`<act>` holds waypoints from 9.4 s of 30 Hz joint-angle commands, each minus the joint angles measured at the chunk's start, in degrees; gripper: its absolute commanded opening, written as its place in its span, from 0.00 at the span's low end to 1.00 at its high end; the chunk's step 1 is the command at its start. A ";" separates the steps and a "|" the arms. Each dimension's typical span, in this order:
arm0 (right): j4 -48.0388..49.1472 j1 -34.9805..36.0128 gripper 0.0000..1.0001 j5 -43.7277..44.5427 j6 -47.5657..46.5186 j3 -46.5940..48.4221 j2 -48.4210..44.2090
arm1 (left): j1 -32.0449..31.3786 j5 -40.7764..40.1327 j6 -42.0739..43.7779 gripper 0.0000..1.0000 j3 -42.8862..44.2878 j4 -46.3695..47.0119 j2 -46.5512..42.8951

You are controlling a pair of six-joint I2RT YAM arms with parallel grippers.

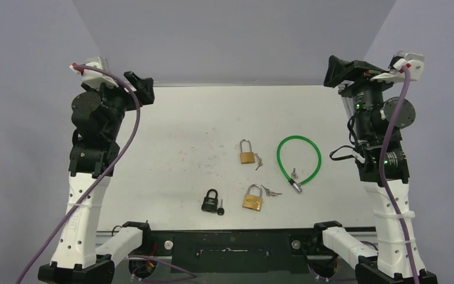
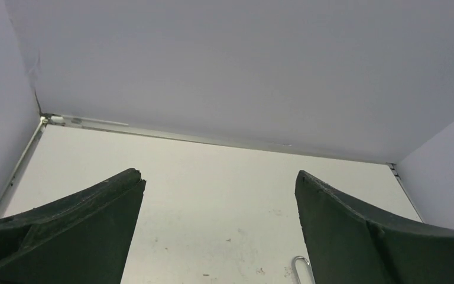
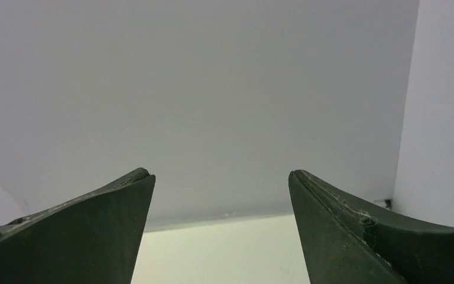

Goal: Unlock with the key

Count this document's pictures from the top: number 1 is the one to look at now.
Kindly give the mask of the black padlock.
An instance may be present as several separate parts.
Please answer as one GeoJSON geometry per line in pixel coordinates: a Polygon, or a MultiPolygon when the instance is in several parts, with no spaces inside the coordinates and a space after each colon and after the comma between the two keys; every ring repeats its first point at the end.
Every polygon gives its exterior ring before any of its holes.
{"type": "Polygon", "coordinates": [[[209,189],[203,198],[201,210],[204,212],[216,213],[218,209],[218,192],[216,189],[209,189]]]}

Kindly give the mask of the black head key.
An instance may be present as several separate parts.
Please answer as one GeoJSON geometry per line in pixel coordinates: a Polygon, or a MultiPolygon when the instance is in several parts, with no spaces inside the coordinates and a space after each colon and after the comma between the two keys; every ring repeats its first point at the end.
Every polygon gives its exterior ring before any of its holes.
{"type": "Polygon", "coordinates": [[[225,209],[223,208],[223,199],[220,200],[216,213],[220,216],[225,214],[225,209]]]}

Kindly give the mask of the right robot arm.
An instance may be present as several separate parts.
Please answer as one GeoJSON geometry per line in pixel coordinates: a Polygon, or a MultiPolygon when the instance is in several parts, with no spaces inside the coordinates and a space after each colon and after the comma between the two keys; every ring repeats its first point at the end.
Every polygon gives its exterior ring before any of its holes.
{"type": "Polygon", "coordinates": [[[362,60],[330,56],[323,84],[337,88],[348,113],[348,155],[372,205],[377,245],[370,247],[336,221],[314,225],[310,245],[353,268],[358,283],[436,283],[418,251],[410,209],[410,172],[401,130],[414,122],[406,99],[421,78],[424,56],[401,51],[383,69],[362,60]]]}

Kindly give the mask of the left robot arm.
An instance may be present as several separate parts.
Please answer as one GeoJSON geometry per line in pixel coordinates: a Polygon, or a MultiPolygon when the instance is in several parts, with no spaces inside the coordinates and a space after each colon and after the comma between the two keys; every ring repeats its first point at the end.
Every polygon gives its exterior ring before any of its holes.
{"type": "Polygon", "coordinates": [[[136,111],[155,100],[152,78],[134,72],[124,78],[128,90],[107,73],[88,77],[82,72],[83,92],[72,101],[75,127],[69,155],[69,198],[66,220],[56,230],[59,243],[48,264],[38,270],[45,283],[111,283],[116,265],[131,251],[147,254],[153,239],[148,225],[127,222],[122,235],[97,248],[96,236],[103,197],[114,173],[115,163],[125,152],[116,141],[128,111],[136,111]]]}

